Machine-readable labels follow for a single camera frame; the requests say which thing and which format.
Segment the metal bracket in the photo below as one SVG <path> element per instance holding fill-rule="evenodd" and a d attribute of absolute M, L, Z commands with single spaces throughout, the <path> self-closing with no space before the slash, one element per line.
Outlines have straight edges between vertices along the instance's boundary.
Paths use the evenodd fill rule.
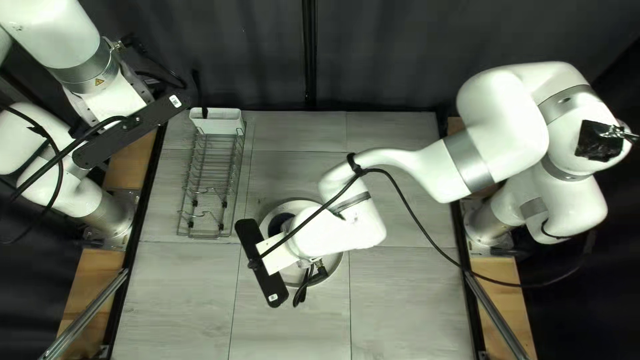
<path fill-rule="evenodd" d="M 191 99 L 188 96 L 171 92 L 137 113 L 122 117 L 123 120 L 120 123 L 75 150 L 74 163 L 81 168 L 93 168 L 120 149 L 163 125 L 190 105 Z"/>

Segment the wire dish rack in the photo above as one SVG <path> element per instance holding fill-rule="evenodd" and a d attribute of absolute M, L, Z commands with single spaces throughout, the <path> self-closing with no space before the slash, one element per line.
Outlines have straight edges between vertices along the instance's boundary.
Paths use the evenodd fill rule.
<path fill-rule="evenodd" d="M 243 152 L 243 128 L 223 135 L 205 134 L 198 127 L 178 211 L 178 235 L 207 239 L 231 235 Z"/>

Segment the black bracket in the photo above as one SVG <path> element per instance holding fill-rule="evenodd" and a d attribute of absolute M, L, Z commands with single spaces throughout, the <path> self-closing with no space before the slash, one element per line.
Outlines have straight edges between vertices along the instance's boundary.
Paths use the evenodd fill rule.
<path fill-rule="evenodd" d="M 121 122 L 74 151 L 74 163 L 85 169 L 100 165 L 120 149 L 163 125 L 190 106 L 191 99 L 188 96 L 172 92 L 131 116 L 118 117 L 122 119 Z"/>
<path fill-rule="evenodd" d="M 236 233 L 240 244 L 249 259 L 249 267 L 253 270 L 256 280 L 262 289 L 267 304 L 278 307 L 289 298 L 289 290 L 282 280 L 280 272 L 269 275 L 260 258 L 256 244 L 264 241 L 258 223 L 252 218 L 242 219 L 236 222 Z"/>

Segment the white plastic container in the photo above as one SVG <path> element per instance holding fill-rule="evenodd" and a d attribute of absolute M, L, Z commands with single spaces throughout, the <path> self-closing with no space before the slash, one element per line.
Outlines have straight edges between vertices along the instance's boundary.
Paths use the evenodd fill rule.
<path fill-rule="evenodd" d="M 244 135 L 240 109 L 207 108 L 207 118 L 203 119 L 202 108 L 193 108 L 189 119 L 204 134 Z"/>

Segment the metal pole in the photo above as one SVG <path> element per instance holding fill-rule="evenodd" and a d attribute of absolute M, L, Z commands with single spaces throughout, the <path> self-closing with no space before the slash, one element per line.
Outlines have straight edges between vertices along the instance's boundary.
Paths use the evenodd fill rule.
<path fill-rule="evenodd" d="M 129 269 L 122 269 L 120 273 L 107 285 L 100 294 L 84 309 L 84 311 L 58 336 L 56 341 L 38 358 L 38 360 L 53 360 L 62 356 L 69 345 L 82 333 L 91 319 L 98 313 L 105 301 L 127 279 Z"/>
<path fill-rule="evenodd" d="M 495 304 L 493 303 L 493 301 L 491 301 L 489 295 L 486 294 L 482 285 L 480 285 L 476 277 L 471 273 L 465 271 L 465 280 L 467 281 L 467 284 L 474 292 L 474 294 L 476 294 L 476 298 L 480 300 L 480 303 L 482 303 L 484 309 L 486 310 L 486 313 L 489 315 L 489 318 L 504 338 L 504 341 L 513 352 L 513 355 L 515 355 L 516 359 L 531 360 L 529 355 L 527 355 L 527 352 L 524 350 L 524 347 L 522 347 L 522 344 L 520 343 L 518 338 L 516 338 L 515 334 L 513 334 L 513 331 L 511 330 L 507 322 L 504 321 L 504 318 L 500 314 L 500 311 L 498 311 L 498 309 L 495 307 Z"/>

